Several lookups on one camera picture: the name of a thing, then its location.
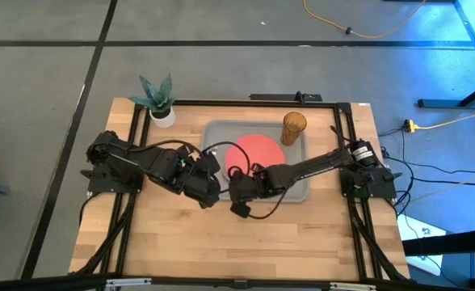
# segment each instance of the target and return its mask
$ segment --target wooden tabletop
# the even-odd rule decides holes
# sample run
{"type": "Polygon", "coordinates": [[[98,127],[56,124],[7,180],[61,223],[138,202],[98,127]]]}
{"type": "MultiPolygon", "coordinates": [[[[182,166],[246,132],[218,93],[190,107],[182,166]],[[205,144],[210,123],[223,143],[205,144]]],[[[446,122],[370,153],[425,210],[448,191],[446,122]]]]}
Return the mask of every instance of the wooden tabletop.
{"type": "MultiPolygon", "coordinates": [[[[353,103],[358,138],[372,143],[380,156],[370,105],[353,103]]],[[[175,106],[176,122],[168,129],[150,125],[148,144],[167,139],[200,145],[211,120],[279,121],[294,108],[175,106]]],[[[297,108],[308,120],[306,134],[312,158],[335,149],[333,112],[297,108]]],[[[133,103],[114,99],[107,129],[128,136],[133,103]]],[[[139,137],[144,118],[141,117],[139,137]]],[[[86,207],[74,248],[70,271],[81,268],[105,239],[114,194],[102,194],[86,207]]],[[[369,201],[376,240],[399,272],[408,276],[405,255],[392,208],[383,200],[369,201]]],[[[268,213],[274,204],[249,203],[254,215],[268,213]]],[[[124,275],[205,278],[358,280],[351,224],[341,195],[338,171],[310,178],[310,195],[302,203],[282,204],[266,220],[244,219],[220,201],[210,209],[184,195],[177,196],[145,179],[137,196],[124,275]]],[[[111,256],[115,268],[118,242],[111,256]]],[[[365,263],[372,277],[368,247],[365,263]]]]}

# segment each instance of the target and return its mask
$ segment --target potted plant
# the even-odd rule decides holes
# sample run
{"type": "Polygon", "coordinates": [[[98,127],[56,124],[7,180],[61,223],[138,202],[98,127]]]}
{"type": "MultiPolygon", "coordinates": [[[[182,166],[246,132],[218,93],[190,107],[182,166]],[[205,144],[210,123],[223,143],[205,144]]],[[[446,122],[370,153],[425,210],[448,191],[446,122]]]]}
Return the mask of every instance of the potted plant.
{"type": "Polygon", "coordinates": [[[171,73],[160,84],[160,89],[157,88],[144,77],[141,79],[142,88],[146,93],[146,98],[129,97],[134,103],[144,105],[149,109],[149,114],[153,122],[162,129],[173,125],[176,120],[173,108],[174,97],[171,95],[173,89],[173,82],[171,81],[171,73]]]}

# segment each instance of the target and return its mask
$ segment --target black cable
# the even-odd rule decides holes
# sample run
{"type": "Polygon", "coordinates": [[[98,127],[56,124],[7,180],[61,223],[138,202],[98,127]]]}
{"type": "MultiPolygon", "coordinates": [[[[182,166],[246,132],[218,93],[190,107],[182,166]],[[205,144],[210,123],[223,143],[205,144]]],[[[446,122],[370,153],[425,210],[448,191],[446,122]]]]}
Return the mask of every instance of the black cable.
{"type": "Polygon", "coordinates": [[[402,130],[402,129],[403,129],[402,127],[398,128],[398,129],[390,129],[390,130],[385,131],[384,133],[378,134],[377,136],[378,137],[386,137],[386,136],[388,136],[390,134],[394,134],[394,133],[396,133],[396,132],[398,132],[399,130],[402,130]]]}
{"type": "MultiPolygon", "coordinates": [[[[419,241],[420,238],[419,238],[419,236],[418,236],[418,234],[417,234],[417,231],[415,231],[414,228],[410,226],[410,223],[408,223],[408,215],[406,215],[406,211],[404,212],[404,214],[405,214],[406,226],[408,226],[408,228],[410,228],[410,229],[414,232],[415,238],[418,240],[418,244],[419,244],[419,246],[420,246],[420,248],[421,248],[421,252],[423,253],[424,250],[423,250],[423,248],[422,248],[421,241],[419,241]]],[[[440,274],[442,274],[442,276],[444,277],[444,279],[448,280],[449,283],[455,285],[457,288],[460,288],[459,285],[457,285],[455,282],[453,282],[452,280],[450,280],[449,278],[446,277],[446,274],[444,274],[444,272],[442,271],[442,268],[437,264],[437,262],[435,262],[433,259],[431,259],[431,258],[430,258],[429,256],[427,256],[427,255],[425,255],[425,257],[427,257],[431,262],[433,262],[433,264],[435,264],[435,265],[437,266],[437,268],[439,268],[440,274]]]]}
{"type": "MultiPolygon", "coordinates": [[[[390,154],[389,152],[386,150],[386,148],[384,146],[381,146],[381,155],[383,156],[383,158],[389,158],[390,157],[390,154]]],[[[447,171],[447,170],[444,170],[444,169],[441,169],[437,166],[433,166],[433,165],[426,165],[426,164],[419,164],[419,163],[416,163],[416,162],[407,162],[405,161],[407,164],[409,165],[413,165],[413,166],[418,166],[418,167],[430,167],[430,168],[433,168],[433,169],[436,169],[438,171],[442,171],[444,173],[448,173],[448,174],[455,174],[455,173],[473,173],[475,174],[475,171],[471,171],[471,170],[454,170],[454,171],[447,171]]]]}
{"type": "Polygon", "coordinates": [[[248,214],[249,217],[252,217],[253,219],[266,219],[266,218],[269,218],[278,208],[279,208],[279,205],[280,205],[280,202],[283,201],[284,197],[286,196],[286,193],[288,193],[288,190],[284,191],[284,193],[282,193],[282,195],[280,196],[279,198],[279,201],[277,201],[277,204],[275,205],[275,207],[269,212],[269,214],[265,215],[265,216],[261,216],[261,217],[256,217],[252,214],[248,214]]]}
{"type": "MultiPolygon", "coordinates": [[[[231,141],[220,141],[220,142],[217,142],[215,143],[214,145],[211,145],[211,146],[208,146],[206,147],[205,149],[202,150],[202,153],[206,153],[208,150],[210,150],[211,148],[215,147],[215,146],[221,146],[221,145],[232,145],[232,146],[235,146],[237,147],[238,150],[240,150],[243,155],[245,156],[245,159],[246,159],[246,174],[248,175],[250,173],[250,168],[251,168],[251,165],[250,165],[250,157],[248,156],[248,154],[246,153],[246,151],[240,146],[238,145],[237,143],[235,142],[231,142],[231,141]]],[[[229,168],[229,170],[227,171],[227,175],[230,179],[230,169],[234,168],[236,166],[232,166],[229,168]]],[[[221,190],[220,191],[220,194],[223,194],[225,192],[227,192],[229,189],[226,188],[225,190],[221,190]]]]}
{"type": "Polygon", "coordinates": [[[418,163],[415,163],[415,162],[407,162],[407,163],[409,163],[410,165],[413,165],[413,166],[418,166],[418,167],[430,167],[430,168],[433,168],[433,169],[436,169],[438,171],[448,173],[448,174],[455,174],[455,173],[473,173],[473,174],[475,174],[475,171],[469,171],[469,170],[446,171],[444,169],[441,169],[439,167],[432,166],[432,165],[418,164],[418,163]]]}
{"type": "Polygon", "coordinates": [[[408,207],[408,204],[412,200],[412,196],[410,195],[409,192],[407,192],[405,194],[406,194],[406,196],[408,196],[408,201],[405,203],[405,206],[402,207],[402,210],[396,215],[396,217],[399,217],[399,215],[401,215],[402,213],[404,213],[406,211],[406,207],[408,207]]]}
{"type": "Polygon", "coordinates": [[[405,158],[405,130],[401,129],[401,137],[402,137],[402,161],[406,162],[405,158]]]}
{"type": "Polygon", "coordinates": [[[83,211],[85,210],[85,206],[89,203],[90,200],[94,199],[99,193],[92,193],[92,196],[87,198],[85,202],[83,202],[82,207],[79,210],[79,225],[82,225],[82,220],[83,220],[83,211]]]}
{"type": "Polygon", "coordinates": [[[126,205],[126,209],[124,210],[123,214],[114,225],[112,232],[107,234],[105,240],[99,246],[99,249],[91,256],[91,258],[86,262],[83,268],[79,269],[77,273],[92,273],[96,267],[98,266],[101,259],[105,256],[105,254],[111,249],[114,241],[116,240],[119,232],[124,228],[124,226],[128,223],[128,218],[130,214],[129,209],[131,208],[130,204],[126,205]]]}
{"type": "MultiPolygon", "coordinates": [[[[420,178],[415,178],[415,177],[414,177],[414,180],[420,181],[420,182],[426,182],[426,183],[454,183],[454,184],[462,183],[462,182],[456,182],[456,181],[443,181],[443,180],[420,179],[420,178]]],[[[464,183],[464,185],[475,186],[475,183],[464,183]]]]}
{"type": "Polygon", "coordinates": [[[151,144],[151,145],[147,145],[147,146],[144,146],[144,147],[139,147],[139,148],[133,148],[133,145],[131,145],[129,148],[124,148],[120,145],[116,145],[116,144],[113,144],[111,143],[110,146],[115,146],[115,147],[118,147],[122,150],[125,150],[125,151],[128,151],[129,153],[138,153],[138,152],[142,152],[142,151],[146,151],[146,150],[150,150],[152,148],[154,148],[155,146],[162,146],[162,145],[166,145],[166,144],[171,144],[171,143],[179,143],[181,145],[185,145],[185,146],[188,146],[190,147],[193,151],[195,151],[199,156],[200,156],[200,159],[203,159],[205,161],[205,165],[207,166],[207,181],[210,181],[211,180],[211,174],[209,173],[208,169],[209,169],[209,165],[208,165],[208,161],[207,159],[204,158],[204,156],[202,155],[202,152],[196,147],[194,146],[193,144],[187,142],[187,141],[180,141],[180,140],[167,140],[167,141],[160,141],[160,142],[156,142],[154,144],[151,144]]]}
{"type": "Polygon", "coordinates": [[[399,197],[397,202],[394,204],[394,206],[397,206],[406,198],[406,196],[408,195],[408,193],[410,193],[410,190],[414,186],[414,171],[412,170],[412,168],[406,162],[403,162],[400,159],[391,158],[389,156],[385,156],[385,158],[391,159],[393,161],[400,162],[400,163],[404,164],[408,168],[408,170],[410,171],[410,183],[408,184],[408,188],[406,189],[405,193],[403,195],[401,195],[401,197],[399,197]]]}
{"type": "Polygon", "coordinates": [[[202,153],[207,152],[208,150],[210,150],[211,148],[213,148],[213,147],[215,147],[215,146],[221,146],[221,145],[231,145],[231,146],[235,146],[235,147],[237,147],[238,150],[240,150],[240,151],[243,153],[243,155],[245,156],[246,165],[247,165],[246,174],[248,175],[248,174],[250,173],[250,168],[252,167],[252,165],[250,165],[250,158],[249,158],[248,154],[246,153],[246,151],[245,151],[240,145],[238,145],[238,144],[235,143],[235,142],[231,142],[231,141],[220,141],[220,142],[215,143],[214,145],[211,145],[211,146],[206,147],[204,150],[202,150],[202,153]]]}

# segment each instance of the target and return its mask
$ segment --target concrete floor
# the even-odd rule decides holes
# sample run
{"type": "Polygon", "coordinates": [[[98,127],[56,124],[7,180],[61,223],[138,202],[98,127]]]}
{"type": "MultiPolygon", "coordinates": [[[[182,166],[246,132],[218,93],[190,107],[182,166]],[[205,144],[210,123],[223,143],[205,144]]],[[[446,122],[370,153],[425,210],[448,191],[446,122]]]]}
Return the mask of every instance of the concrete floor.
{"type": "MultiPolygon", "coordinates": [[[[362,32],[381,32],[417,4],[316,1],[312,9],[362,32]]],[[[475,14],[467,2],[466,13],[475,14]]],[[[0,1],[0,39],[95,40],[108,0],[0,1]]],[[[120,1],[109,40],[357,40],[310,18],[301,1],[120,1]]],[[[452,4],[426,4],[386,40],[469,40],[452,4]]],[[[0,280],[17,277],[78,101],[92,48],[0,48],[0,280]]],[[[415,107],[417,99],[461,99],[475,90],[475,51],[438,48],[105,48],[78,131],[36,276],[67,273],[89,168],[85,150],[103,131],[111,99],[142,95],[138,75],[157,82],[168,72],[179,98],[246,99],[252,93],[321,94],[327,101],[369,102],[379,132],[406,118],[420,125],[466,116],[464,110],[415,107]]],[[[401,136],[381,139],[401,157],[401,136]]],[[[475,119],[406,136],[406,159],[475,170],[475,119]]],[[[405,169],[389,163],[405,176],[405,169]]],[[[415,167],[425,179],[467,179],[415,167]]],[[[413,197],[442,184],[416,183],[413,197]]],[[[475,187],[462,187],[409,206],[407,214],[452,232],[475,230],[475,187]]],[[[464,259],[446,258],[448,277],[464,283],[464,259]]],[[[416,271],[412,276],[448,284],[416,271]]]]}

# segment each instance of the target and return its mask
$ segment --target desk leg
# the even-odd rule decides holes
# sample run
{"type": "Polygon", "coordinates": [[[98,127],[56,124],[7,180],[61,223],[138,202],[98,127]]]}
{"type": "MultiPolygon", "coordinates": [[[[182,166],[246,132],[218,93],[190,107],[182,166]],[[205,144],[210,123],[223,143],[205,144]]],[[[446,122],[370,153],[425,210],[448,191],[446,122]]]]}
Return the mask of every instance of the desk leg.
{"type": "Polygon", "coordinates": [[[457,108],[457,109],[475,109],[475,91],[462,100],[451,99],[420,99],[418,101],[420,108],[457,108]]]}
{"type": "Polygon", "coordinates": [[[405,254],[440,255],[475,251],[475,231],[439,237],[416,238],[402,242],[405,254]]]}

